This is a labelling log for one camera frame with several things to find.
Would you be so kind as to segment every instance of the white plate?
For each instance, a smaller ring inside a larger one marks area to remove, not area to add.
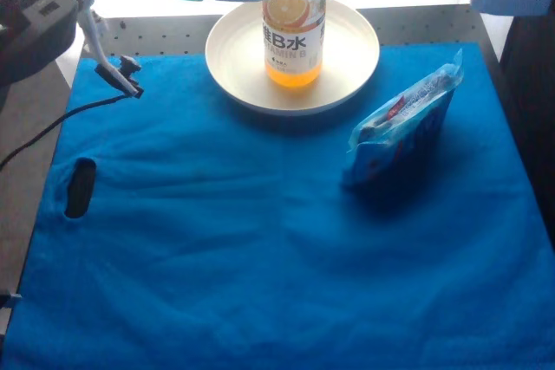
[[[326,10],[322,73],[302,91],[282,88],[266,74],[261,3],[242,4],[223,16],[206,41],[214,80],[233,99],[268,114],[314,114],[337,106],[370,78],[379,56],[372,25],[334,0]]]

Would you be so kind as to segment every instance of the blue fabric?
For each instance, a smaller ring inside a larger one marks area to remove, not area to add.
[[[141,59],[143,98],[63,125],[3,369],[550,367],[555,257],[476,45],[428,159],[340,186],[353,127],[459,48],[383,48],[301,120],[225,98],[201,55]],[[93,68],[69,107],[114,95]]]

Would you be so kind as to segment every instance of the blue plastic package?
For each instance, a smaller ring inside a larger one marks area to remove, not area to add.
[[[453,63],[418,81],[359,123],[349,139],[344,184],[369,181],[429,143],[440,131],[463,77],[461,49]]]

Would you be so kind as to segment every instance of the bottle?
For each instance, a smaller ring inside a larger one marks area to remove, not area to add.
[[[326,0],[263,2],[266,72],[277,84],[298,88],[322,71]]]

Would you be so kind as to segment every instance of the bottle label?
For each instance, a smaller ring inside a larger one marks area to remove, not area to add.
[[[266,63],[291,75],[322,63],[326,0],[267,0],[263,10]]]

